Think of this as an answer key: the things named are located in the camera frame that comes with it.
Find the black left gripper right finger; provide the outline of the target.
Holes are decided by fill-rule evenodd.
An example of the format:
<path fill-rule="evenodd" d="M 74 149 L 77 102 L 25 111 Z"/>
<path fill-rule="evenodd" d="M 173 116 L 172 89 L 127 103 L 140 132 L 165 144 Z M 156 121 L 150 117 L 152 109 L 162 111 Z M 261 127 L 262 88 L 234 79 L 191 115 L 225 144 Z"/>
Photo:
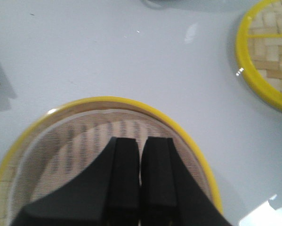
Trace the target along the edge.
<path fill-rule="evenodd" d="M 182 162 L 171 138 L 149 137 L 141 160 L 141 225 L 228 226 Z"/>

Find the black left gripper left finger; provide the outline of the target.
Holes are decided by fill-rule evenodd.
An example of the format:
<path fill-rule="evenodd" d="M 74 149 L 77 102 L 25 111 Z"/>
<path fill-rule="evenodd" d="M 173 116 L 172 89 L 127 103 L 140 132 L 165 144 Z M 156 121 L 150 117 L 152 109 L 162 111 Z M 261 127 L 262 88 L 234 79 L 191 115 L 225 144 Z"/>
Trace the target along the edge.
<path fill-rule="evenodd" d="M 13 226 L 137 226 L 139 150 L 135 139 L 110 139 L 78 176 L 25 205 Z"/>

